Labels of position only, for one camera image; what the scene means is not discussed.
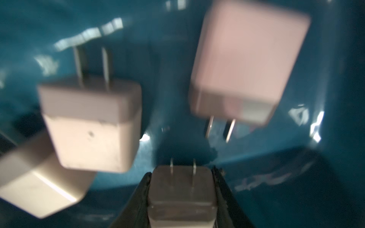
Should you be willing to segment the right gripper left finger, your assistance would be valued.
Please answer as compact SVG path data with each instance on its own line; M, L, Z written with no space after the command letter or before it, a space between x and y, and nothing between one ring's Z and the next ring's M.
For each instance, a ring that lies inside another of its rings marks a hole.
M146 173L128 203L109 226L110 228L150 228L148 218L148 191L152 173Z

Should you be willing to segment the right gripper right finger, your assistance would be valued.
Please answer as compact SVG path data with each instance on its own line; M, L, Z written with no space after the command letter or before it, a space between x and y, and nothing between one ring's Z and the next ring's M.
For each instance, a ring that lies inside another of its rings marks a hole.
M215 228L254 228L249 217L235 199L221 171L212 168L214 187L217 196L217 217Z

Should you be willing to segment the pink plug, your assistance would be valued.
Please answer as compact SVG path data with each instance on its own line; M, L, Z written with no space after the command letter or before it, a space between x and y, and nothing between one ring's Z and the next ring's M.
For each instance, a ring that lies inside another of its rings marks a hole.
M44 130L1 156L1 199L44 219L79 203L95 176L64 168Z
M76 75L38 86L42 117L61 165L68 169L128 172L141 136L142 88L113 79L102 49L103 76L87 73L82 47L73 48Z
M157 166L148 190L152 228L212 228L218 202L212 171L204 166Z
M214 1L204 16L189 87L190 110L264 126L284 93L311 24L308 14L260 1Z

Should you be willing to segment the dark teal plastic tray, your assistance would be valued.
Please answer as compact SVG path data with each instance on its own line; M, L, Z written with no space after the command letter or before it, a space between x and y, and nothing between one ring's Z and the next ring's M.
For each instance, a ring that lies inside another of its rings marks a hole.
M1 201L3 228L106 228L156 166L217 167L258 228L365 225L365 3L271 1L312 23L272 120L228 124L190 112L188 91L211 1L1 1L1 153L45 129L37 85L91 74L139 82L142 141L127 173L98 173L78 204L45 219Z

